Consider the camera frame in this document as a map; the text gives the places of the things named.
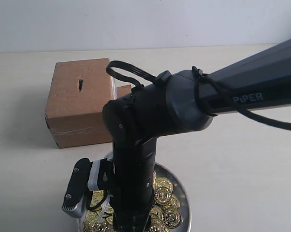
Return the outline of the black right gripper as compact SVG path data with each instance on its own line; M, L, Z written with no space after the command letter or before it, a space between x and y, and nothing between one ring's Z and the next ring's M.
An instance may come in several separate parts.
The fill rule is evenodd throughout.
M123 148L113 143L115 188L110 205L116 232L146 232L154 203L153 173L156 140Z

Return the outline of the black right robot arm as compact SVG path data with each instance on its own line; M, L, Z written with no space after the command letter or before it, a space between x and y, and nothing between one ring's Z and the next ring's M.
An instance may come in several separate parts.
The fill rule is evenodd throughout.
M159 137L204 130L217 115L232 112L291 131L289 122L254 113L291 105L291 39L210 74L192 67L154 76L118 60L109 62L106 72L134 85L102 110L113 139L110 204L117 232L149 228Z

